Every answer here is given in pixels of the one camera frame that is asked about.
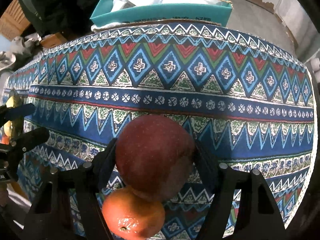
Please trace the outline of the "yellow-green pear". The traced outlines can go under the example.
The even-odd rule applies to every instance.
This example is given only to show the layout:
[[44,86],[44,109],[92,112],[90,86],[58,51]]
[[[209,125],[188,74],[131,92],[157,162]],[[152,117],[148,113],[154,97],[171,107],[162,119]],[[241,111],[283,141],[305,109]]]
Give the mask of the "yellow-green pear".
[[[23,105],[23,100],[15,89],[12,89],[9,93],[5,106],[8,108],[17,108]],[[11,139],[15,139],[23,132],[23,120],[24,117],[19,113],[18,110],[14,110],[13,115],[3,125],[3,135],[1,143],[8,145]]]

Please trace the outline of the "small orange mandarin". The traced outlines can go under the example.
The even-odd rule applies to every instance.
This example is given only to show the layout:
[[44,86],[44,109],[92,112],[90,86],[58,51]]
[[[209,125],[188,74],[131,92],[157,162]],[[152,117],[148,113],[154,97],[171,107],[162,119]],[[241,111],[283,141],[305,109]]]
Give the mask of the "small orange mandarin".
[[10,144],[10,138],[7,137],[6,135],[3,135],[1,138],[1,144],[5,144],[5,145]]

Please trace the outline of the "red apple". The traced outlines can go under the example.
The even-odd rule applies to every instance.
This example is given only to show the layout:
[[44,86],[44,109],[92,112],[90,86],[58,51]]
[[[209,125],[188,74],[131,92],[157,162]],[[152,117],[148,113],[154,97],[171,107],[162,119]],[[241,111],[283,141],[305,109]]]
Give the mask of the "red apple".
[[126,186],[147,200],[176,196],[193,169],[193,137],[162,115],[130,121],[116,142],[116,166]]

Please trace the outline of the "grey hoodie garment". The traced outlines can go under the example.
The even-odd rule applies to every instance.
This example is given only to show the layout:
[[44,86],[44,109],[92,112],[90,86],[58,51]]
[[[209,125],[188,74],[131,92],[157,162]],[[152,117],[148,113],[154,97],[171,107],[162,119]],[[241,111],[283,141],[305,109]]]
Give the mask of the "grey hoodie garment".
[[7,51],[1,51],[1,73],[16,71],[43,51],[37,34],[15,37]]

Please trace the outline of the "large orange centre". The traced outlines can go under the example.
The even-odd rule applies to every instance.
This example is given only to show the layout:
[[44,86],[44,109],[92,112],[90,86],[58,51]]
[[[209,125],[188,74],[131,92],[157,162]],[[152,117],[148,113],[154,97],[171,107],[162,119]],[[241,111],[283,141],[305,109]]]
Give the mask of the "large orange centre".
[[157,234],[165,221],[165,210],[159,201],[147,201],[129,187],[110,193],[102,205],[109,230],[123,239],[147,239]]

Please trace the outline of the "wooden louvred cabinet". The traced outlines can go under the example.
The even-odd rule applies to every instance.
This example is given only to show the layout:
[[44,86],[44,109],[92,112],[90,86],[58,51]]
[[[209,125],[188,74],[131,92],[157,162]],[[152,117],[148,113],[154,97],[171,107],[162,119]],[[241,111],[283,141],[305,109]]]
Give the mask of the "wooden louvred cabinet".
[[29,27],[30,22],[26,18],[18,0],[12,0],[0,21],[0,32],[9,41],[13,40]]

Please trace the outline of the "patterned blue tablecloth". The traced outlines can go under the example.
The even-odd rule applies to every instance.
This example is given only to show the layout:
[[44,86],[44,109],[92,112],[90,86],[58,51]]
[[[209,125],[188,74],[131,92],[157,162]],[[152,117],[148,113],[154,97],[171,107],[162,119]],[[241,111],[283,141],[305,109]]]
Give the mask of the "patterned blue tablecloth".
[[[124,24],[43,51],[7,78],[1,106],[12,89],[35,106],[22,134],[50,134],[17,155],[30,207],[53,167],[92,161],[143,115],[165,116],[195,141],[193,169],[147,239],[291,239],[317,206],[315,77],[255,36],[204,22]],[[24,239],[24,228],[1,229]]]

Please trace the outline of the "black hanging garment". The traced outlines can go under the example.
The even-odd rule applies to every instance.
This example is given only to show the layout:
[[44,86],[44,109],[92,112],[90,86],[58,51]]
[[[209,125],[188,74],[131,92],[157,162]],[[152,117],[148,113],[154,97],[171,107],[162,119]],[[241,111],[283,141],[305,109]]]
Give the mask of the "black hanging garment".
[[92,12],[100,0],[18,0],[27,20],[45,37],[60,33],[68,40],[91,31]]

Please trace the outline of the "teal cardboard box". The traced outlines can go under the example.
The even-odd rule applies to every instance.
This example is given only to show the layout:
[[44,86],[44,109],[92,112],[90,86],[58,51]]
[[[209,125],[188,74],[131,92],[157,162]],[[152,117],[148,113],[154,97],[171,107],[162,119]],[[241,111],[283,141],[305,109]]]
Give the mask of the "teal cardboard box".
[[136,23],[168,19],[184,19],[208,21],[226,26],[233,10],[232,5],[207,4],[154,4],[141,7],[131,7],[112,12],[113,0],[100,0],[95,7],[90,20],[98,27],[118,22]]

